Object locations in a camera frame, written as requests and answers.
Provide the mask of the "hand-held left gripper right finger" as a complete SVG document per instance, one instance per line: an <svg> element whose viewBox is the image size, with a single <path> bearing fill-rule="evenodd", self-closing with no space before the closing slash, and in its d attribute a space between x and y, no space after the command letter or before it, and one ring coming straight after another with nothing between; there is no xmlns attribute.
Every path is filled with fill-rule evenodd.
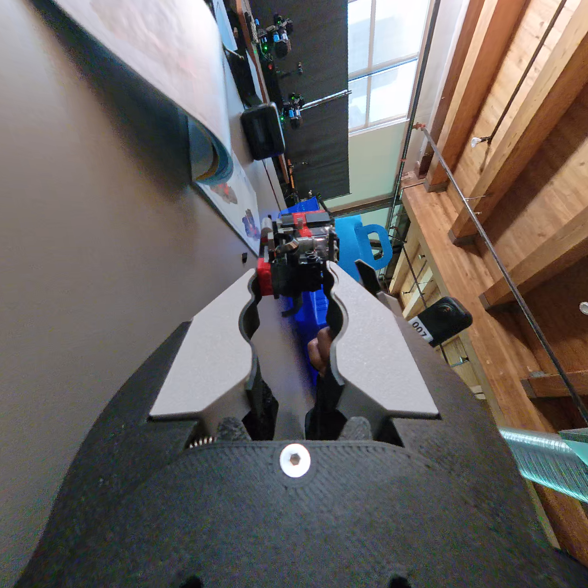
<svg viewBox="0 0 588 588"><path fill-rule="evenodd" d="M326 269L333 281L330 368L342 386L338 411L346 418L367 420L438 418L439 410L401 331L407 327L415 334L413 327L340 266Z"/></svg>

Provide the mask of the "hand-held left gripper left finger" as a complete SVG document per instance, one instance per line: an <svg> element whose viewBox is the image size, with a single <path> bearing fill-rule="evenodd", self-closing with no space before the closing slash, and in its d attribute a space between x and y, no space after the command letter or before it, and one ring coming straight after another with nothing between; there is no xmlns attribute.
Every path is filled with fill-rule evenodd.
<svg viewBox="0 0 588 588"><path fill-rule="evenodd" d="M249 269L194 316L151 408L152 419L242 420L249 413L258 302L256 272Z"/></svg>

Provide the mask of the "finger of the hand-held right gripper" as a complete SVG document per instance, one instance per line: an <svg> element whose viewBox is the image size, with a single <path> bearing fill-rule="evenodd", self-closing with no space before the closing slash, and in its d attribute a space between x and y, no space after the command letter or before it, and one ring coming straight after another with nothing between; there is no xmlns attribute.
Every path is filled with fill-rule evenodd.
<svg viewBox="0 0 588 588"><path fill-rule="evenodd" d="M376 270L365 261L358 259L355 266L360 277L360 283L375 298L381 298L384 294Z"/></svg>
<svg viewBox="0 0 588 588"><path fill-rule="evenodd" d="M378 292L377 293L378 300L384 304L397 318L410 320L403 314L403 310L401 308L400 302L398 298L395 298L392 295L389 295L387 292Z"/></svg>

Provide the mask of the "black red toy brick model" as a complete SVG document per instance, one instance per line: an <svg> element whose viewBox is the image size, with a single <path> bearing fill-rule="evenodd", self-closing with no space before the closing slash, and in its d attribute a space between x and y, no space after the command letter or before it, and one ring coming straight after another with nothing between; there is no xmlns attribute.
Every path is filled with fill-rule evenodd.
<svg viewBox="0 0 588 588"><path fill-rule="evenodd" d="M340 240L334 218L324 210L294 212L261 223L261 247L256 279L261 296L290 298L282 316L295 316L303 292L321 289L327 262L337 263Z"/></svg>

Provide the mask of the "grey desk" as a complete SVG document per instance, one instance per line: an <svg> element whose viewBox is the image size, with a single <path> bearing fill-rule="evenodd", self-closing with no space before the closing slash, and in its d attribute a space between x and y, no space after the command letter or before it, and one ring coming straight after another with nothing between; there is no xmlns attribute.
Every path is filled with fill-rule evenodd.
<svg viewBox="0 0 588 588"><path fill-rule="evenodd" d="M236 157L275 210L224 77ZM188 117L55 1L1 1L1 587L59 581L68 540L182 450L152 422L158 347L254 267L190 173Z"/></svg>

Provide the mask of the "person's right hand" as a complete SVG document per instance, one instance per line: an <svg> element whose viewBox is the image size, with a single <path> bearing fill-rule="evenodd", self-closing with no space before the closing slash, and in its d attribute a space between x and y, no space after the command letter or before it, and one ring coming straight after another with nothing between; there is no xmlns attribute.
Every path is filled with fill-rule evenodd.
<svg viewBox="0 0 588 588"><path fill-rule="evenodd" d="M307 354L314 370L324 378L330 367L330 350L334 341L332 329L328 326L320 329L314 339L307 344Z"/></svg>

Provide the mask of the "long metal ceiling rod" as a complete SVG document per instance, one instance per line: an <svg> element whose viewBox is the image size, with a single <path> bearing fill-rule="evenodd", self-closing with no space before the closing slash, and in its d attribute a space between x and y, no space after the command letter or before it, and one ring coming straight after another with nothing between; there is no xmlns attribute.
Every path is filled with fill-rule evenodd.
<svg viewBox="0 0 588 588"><path fill-rule="evenodd" d="M516 286L516 284L515 284L514 280L512 279L510 273L508 272L508 270L504 266L504 264L503 264L502 260L500 259L499 255L497 254L497 252L496 252L493 244L491 243L491 241L490 241L490 239L488 237L488 234L486 233L486 231L484 230L481 222L477 218L478 215L476 214L476 212L470 206L469 199L467 197L465 197L465 195L463 195L462 190L460 189L459 185L455 181L452 172L450 171L448 165L445 162L445 159L443 158L442 154L440 153L440 151L439 151L439 149L437 147L437 144L435 143L435 141L430 136L430 133L429 133L429 131L426 128L426 125L417 122L417 123L415 123L415 124L412 125L412 128L415 129L415 130L422 131L424 133L424 136L425 136L427 142L429 144L431 144L435 155L439 159L439 162L440 162L443 170L446 172L446 174L447 174L447 176L448 176L448 178L450 180L450 183L457 190L458 195L459 195L460 199L462 200L462 202L463 202L463 204L465 206L466 213L470 217L470 220L473 221L475 230L480 235L480 237L483 240L484 244L488 248L488 251L491 253L492 257L494 258L494 260L495 260L495 262L496 262L496 264L497 264L497 266L498 266L498 268L500 270L500 273L502 274L504 280L506 281L506 284L508 285L509 290L513 294L513 297L514 297L515 301L517 302L517 304L520 307L521 311L525 315L525 318L526 318L527 322L529 323L529 325L532 328L534 334L536 335L536 337L538 338L539 342L541 343L543 349L548 354L549 359L554 364L554 367L555 367L557 373L559 374L559 376L561 377L565 388L569 392L569 394L570 394L570 396L572 398L572 401L573 401L575 407L577 408L579 414L581 415L581 417L584 420L584 422L587 423L587 406L585 405L585 403L582 400L581 396L576 391L574 385L572 384L572 382L571 382L570 378L568 377L566 371L564 370L562 364L560 363L559 359L557 358L554 350L550 346L550 344L549 344L546 336L544 335L542 329L540 328L537 320L535 319L532 311L530 310L530 308L528 307L527 303L525 302L525 300L524 300L524 298L523 298L520 290Z"/></svg>

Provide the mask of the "black backdrop curtain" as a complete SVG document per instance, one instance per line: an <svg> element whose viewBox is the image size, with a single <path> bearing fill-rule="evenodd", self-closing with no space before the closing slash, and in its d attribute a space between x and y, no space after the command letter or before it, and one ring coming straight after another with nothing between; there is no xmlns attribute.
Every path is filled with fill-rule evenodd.
<svg viewBox="0 0 588 588"><path fill-rule="evenodd" d="M290 18L291 48L273 69L262 71L272 102L278 109L291 94L305 104L348 90L347 1L250 1L253 17L266 28L273 17ZM285 159L293 165L300 196L311 190L324 199L347 195L349 189L348 98L336 98L301 112L293 129L284 113Z"/></svg>

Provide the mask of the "flat printed leaflet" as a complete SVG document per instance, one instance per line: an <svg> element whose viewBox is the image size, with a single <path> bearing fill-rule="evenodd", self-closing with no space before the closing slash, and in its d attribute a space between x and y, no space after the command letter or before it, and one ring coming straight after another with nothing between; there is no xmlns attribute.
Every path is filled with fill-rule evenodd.
<svg viewBox="0 0 588 588"><path fill-rule="evenodd" d="M197 182L196 186L253 254L258 256L261 226L256 192L234 152L232 162L233 173L228 180L214 185Z"/></svg>

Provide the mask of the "black and silver box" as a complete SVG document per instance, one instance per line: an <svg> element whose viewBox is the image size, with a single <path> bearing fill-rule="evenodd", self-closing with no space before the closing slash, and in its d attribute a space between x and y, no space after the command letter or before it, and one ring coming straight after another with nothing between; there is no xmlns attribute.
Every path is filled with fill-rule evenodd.
<svg viewBox="0 0 588 588"><path fill-rule="evenodd" d="M281 119L274 102L249 107L240 122L254 160L264 160L285 153Z"/></svg>

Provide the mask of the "large paned window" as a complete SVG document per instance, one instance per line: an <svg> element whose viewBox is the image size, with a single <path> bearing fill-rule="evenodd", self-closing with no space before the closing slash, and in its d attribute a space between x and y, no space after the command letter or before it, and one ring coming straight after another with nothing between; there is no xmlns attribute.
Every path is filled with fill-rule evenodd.
<svg viewBox="0 0 588 588"><path fill-rule="evenodd" d="M349 134L405 119L430 1L348 2Z"/></svg>

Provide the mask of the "open building instruction booklet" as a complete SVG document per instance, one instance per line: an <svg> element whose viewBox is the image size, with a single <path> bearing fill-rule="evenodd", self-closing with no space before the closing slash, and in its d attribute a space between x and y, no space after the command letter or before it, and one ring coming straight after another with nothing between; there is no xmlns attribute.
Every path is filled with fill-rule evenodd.
<svg viewBox="0 0 588 588"><path fill-rule="evenodd" d="M224 46L205 1L55 1L78 26L188 117L192 178L233 174Z"/></svg>

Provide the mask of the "silver ventilation duct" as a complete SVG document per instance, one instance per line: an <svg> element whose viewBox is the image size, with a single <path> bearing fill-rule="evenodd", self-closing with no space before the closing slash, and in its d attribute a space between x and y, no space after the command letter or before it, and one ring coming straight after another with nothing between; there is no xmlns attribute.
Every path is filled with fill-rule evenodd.
<svg viewBox="0 0 588 588"><path fill-rule="evenodd" d="M587 503L587 444L555 433L499 427L520 474Z"/></svg>

